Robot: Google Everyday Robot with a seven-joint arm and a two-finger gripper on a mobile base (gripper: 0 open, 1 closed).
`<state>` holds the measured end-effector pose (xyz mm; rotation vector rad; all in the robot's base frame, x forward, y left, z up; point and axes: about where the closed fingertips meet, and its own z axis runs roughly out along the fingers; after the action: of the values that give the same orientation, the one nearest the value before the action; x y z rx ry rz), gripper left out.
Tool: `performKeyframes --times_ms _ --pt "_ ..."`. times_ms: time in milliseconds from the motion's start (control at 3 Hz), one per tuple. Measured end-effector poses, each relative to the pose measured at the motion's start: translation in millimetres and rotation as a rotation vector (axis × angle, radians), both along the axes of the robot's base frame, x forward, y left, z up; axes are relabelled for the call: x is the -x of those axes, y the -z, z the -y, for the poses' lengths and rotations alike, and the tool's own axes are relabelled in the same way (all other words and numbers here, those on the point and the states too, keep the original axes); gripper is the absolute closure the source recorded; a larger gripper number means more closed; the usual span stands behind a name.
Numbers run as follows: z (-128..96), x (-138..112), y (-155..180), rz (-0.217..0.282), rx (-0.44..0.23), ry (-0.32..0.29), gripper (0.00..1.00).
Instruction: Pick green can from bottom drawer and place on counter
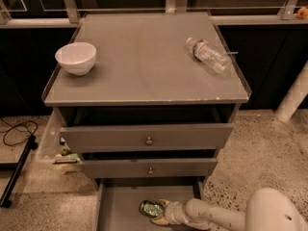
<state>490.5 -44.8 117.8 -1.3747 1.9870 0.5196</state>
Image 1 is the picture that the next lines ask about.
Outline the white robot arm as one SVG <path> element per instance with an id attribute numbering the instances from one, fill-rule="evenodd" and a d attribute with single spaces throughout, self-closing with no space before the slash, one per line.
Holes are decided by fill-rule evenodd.
<path id="1" fill-rule="evenodd" d="M 292 201 L 272 188 L 255 191 L 244 212 L 211 206 L 196 198 L 185 203 L 165 199 L 160 202 L 164 211 L 151 220 L 160 226 L 185 224 L 207 230 L 214 223 L 228 231 L 308 231 L 308 223 Z"/>

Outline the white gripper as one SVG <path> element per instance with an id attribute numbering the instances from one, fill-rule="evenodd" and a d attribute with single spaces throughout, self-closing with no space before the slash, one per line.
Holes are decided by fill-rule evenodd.
<path id="1" fill-rule="evenodd" d="M 158 199 L 156 201 L 158 204 L 165 207 L 164 217 L 156 217 L 151 220 L 152 223 L 159 226 L 168 226 L 169 224 L 187 224 L 189 222 L 186 211 L 185 204 L 178 201 L 169 201 L 166 199 Z"/>

